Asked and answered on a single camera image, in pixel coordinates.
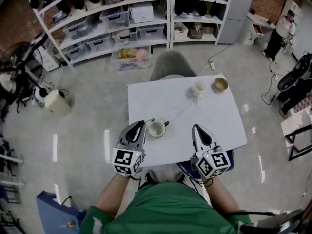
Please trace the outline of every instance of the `black shoe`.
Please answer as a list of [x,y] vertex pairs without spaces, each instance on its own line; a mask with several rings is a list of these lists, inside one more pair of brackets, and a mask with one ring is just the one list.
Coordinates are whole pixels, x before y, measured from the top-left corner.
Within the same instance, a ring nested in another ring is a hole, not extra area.
[[155,173],[151,170],[146,171],[145,173],[145,181],[146,182],[159,182],[158,178],[156,177]]
[[184,184],[185,180],[186,176],[183,172],[178,173],[175,177],[175,181],[180,184]]

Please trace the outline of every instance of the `green shirt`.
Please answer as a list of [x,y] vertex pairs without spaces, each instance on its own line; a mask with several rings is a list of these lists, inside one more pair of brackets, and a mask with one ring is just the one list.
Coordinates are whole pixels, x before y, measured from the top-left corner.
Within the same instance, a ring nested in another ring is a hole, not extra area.
[[250,219],[248,215],[224,218],[192,188],[163,182],[139,190],[127,209],[115,219],[91,206],[80,234],[99,233],[94,231],[99,225],[101,234],[235,234],[238,222],[250,223]]

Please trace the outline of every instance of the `gray floor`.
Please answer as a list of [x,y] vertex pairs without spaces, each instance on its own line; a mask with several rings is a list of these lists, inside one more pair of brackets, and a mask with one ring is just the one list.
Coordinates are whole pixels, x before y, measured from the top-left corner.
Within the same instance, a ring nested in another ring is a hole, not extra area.
[[[199,74],[208,65],[208,57],[225,47],[199,43],[174,48],[185,55]],[[153,64],[164,50],[164,47],[154,48]],[[212,60],[216,72],[223,73],[229,82],[248,140],[246,146],[234,152],[234,170],[220,179],[242,209],[294,210],[305,191],[312,156],[287,161],[278,104],[274,101],[267,106],[260,98],[271,81],[269,61],[257,46],[238,44]],[[280,54],[277,62],[280,69],[276,71],[280,74],[285,74],[295,63],[291,56]],[[4,136],[25,161],[19,167],[19,179],[26,183],[21,188],[22,205],[14,205],[12,210],[29,233],[43,233],[36,206],[36,196],[42,190],[54,192],[57,184],[62,200],[71,195],[79,207],[87,208],[114,174],[105,161],[104,145],[112,148],[119,132],[127,125],[126,85],[148,81],[153,69],[119,72],[108,63],[109,58],[99,58],[77,65],[74,72],[62,68],[46,76],[47,81],[70,92],[72,110],[65,117],[56,117],[29,104],[20,114],[16,114],[13,105],[6,118]],[[204,75],[212,74],[215,73],[210,69],[204,71]],[[273,79],[267,100],[276,92],[276,84]],[[104,143],[105,130],[109,130],[110,143]],[[58,135],[57,162],[52,161],[54,134]],[[265,171],[263,182],[259,156]],[[304,207],[310,198],[308,191],[299,207]]]

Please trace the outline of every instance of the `white mug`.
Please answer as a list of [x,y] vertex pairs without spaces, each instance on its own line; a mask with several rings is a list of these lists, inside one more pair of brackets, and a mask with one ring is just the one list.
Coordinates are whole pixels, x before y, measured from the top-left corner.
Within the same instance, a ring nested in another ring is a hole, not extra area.
[[197,97],[198,99],[202,98],[202,93],[206,91],[206,84],[202,81],[198,81],[195,83],[195,85],[192,87],[192,94]]
[[166,121],[162,123],[160,121],[154,121],[148,128],[148,132],[152,137],[159,138],[162,137],[166,132],[166,126],[169,125],[169,122]]

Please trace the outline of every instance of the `white refrigerator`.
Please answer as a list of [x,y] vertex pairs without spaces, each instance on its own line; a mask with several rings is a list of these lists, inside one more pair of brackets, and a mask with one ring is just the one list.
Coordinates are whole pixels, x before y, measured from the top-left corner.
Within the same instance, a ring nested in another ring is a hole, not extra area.
[[236,43],[253,0],[232,0],[218,44]]

